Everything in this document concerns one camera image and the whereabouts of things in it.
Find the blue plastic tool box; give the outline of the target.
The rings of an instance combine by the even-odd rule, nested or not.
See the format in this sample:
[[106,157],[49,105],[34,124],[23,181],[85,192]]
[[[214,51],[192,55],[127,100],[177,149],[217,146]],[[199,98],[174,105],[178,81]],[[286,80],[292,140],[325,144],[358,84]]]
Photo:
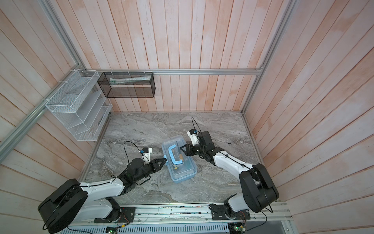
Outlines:
[[162,142],[164,158],[167,159],[167,167],[174,183],[180,183],[195,177],[197,174],[197,165],[192,157],[186,156],[180,149],[186,141],[183,136],[177,135]]

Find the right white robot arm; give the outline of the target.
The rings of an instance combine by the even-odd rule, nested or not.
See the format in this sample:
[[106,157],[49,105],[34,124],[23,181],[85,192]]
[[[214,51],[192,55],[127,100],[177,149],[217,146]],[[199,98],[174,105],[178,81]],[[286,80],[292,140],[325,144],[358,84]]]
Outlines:
[[188,136],[191,143],[180,147],[186,156],[198,155],[212,165],[228,171],[240,182],[240,193],[227,198],[223,205],[212,203],[208,206],[214,220],[224,217],[234,219],[238,215],[246,217],[246,210],[259,213],[279,198],[279,192],[264,165],[245,163],[223,148],[216,147],[208,131],[191,129]]

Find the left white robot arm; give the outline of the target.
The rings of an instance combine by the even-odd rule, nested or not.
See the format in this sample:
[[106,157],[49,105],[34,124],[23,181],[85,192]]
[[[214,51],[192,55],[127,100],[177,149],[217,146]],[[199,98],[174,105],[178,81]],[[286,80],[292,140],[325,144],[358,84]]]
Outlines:
[[166,158],[153,159],[149,163],[136,158],[112,179],[90,183],[67,180],[38,206],[44,221],[43,229],[55,234],[74,221],[120,221],[124,216],[115,197],[150,180],[150,175],[160,171],[166,162]]

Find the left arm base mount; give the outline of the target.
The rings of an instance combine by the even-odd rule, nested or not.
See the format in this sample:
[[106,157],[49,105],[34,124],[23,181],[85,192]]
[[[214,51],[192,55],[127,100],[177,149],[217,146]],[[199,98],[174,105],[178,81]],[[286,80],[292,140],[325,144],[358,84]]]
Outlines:
[[107,217],[95,218],[94,223],[131,223],[134,220],[135,207],[114,208]]

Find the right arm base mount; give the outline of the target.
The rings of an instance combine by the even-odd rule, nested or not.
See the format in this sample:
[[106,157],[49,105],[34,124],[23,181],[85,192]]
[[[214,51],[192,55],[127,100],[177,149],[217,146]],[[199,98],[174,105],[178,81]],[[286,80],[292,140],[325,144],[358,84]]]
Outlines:
[[249,211],[242,210],[239,212],[235,212],[231,210],[230,207],[226,204],[217,205],[215,203],[211,203],[208,205],[208,208],[211,210],[211,215],[212,215],[213,220],[229,220],[229,219],[247,220],[247,219],[250,219]]

